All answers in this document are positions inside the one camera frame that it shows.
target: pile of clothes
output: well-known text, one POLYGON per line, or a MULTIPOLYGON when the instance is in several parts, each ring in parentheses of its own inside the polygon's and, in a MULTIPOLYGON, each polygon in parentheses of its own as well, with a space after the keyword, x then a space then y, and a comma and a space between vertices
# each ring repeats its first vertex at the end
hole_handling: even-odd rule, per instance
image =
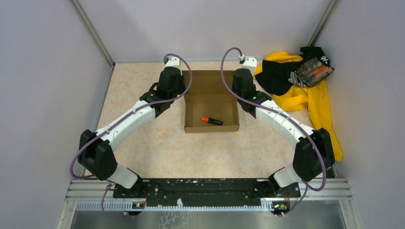
POLYGON ((258 66, 254 77, 263 89, 285 111, 308 108, 315 129, 326 129, 332 140, 335 159, 341 161, 343 152, 335 132, 325 77, 333 72, 330 60, 320 47, 302 47, 301 55, 276 52, 268 55, 258 66))

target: brown box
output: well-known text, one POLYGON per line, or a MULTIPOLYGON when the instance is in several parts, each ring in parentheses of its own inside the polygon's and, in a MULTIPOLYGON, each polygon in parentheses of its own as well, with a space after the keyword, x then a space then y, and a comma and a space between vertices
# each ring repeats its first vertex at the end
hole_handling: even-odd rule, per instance
MULTIPOLYGON (((224 71, 226 83, 232 87, 233 71, 224 71)), ((190 81, 188 71, 183 71, 186 85, 190 81)), ((239 129, 236 98, 225 88, 220 71, 193 71, 192 85, 184 96, 186 133, 230 132, 239 129), (213 125, 203 122, 208 116, 223 122, 213 125)))

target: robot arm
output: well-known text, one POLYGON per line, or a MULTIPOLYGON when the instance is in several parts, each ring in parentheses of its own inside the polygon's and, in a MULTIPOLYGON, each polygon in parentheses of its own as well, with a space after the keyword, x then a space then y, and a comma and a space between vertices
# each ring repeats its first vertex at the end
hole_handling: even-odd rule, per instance
POLYGON ((294 148, 294 160, 288 166, 281 168, 269 177, 270 188, 275 192, 300 180, 310 181, 322 172, 320 161, 305 135, 292 122, 297 123, 314 140, 320 150, 325 167, 335 163, 329 133, 325 129, 315 130, 306 126, 282 110, 270 96, 256 90, 252 74, 256 69, 254 57, 245 57, 241 61, 242 68, 234 71, 232 91, 238 96, 264 107, 271 108, 275 112, 253 106, 238 99, 243 110, 250 113, 254 118, 269 124, 274 130, 282 135, 294 148))
POLYGON ((170 107, 172 102, 153 104, 140 110, 138 108, 155 101, 175 98, 184 90, 180 60, 169 58, 165 69, 160 73, 159 82, 154 83, 127 112, 95 132, 86 130, 82 133, 80 148, 95 137, 102 136, 79 155, 78 162, 99 180, 109 180, 127 189, 138 189, 140 185, 137 184, 142 183, 142 179, 133 171, 118 164, 114 152, 134 131, 157 118, 170 107))

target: white wall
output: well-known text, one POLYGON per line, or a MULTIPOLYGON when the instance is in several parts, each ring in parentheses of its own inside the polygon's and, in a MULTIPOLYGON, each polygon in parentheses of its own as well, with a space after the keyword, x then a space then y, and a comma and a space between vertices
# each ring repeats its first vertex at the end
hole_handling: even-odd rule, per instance
POLYGON ((405 1, 341 1, 316 45, 328 78, 333 125, 365 228, 403 228, 405 1))
POLYGON ((80 2, 115 62, 145 62, 168 52, 220 60, 232 46, 258 59, 280 50, 299 53, 329 0, 80 2))
POLYGON ((0 7, 1 228, 54 228, 109 66, 68 0, 0 7))

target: orange cap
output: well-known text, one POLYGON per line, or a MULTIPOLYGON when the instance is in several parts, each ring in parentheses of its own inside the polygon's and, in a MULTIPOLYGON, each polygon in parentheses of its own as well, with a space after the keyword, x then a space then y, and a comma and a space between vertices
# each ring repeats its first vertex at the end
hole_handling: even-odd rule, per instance
POLYGON ((207 117, 207 116, 203 116, 203 117, 201 118, 201 120, 204 121, 204 122, 206 122, 206 123, 208 122, 208 119, 210 119, 210 118, 207 117))

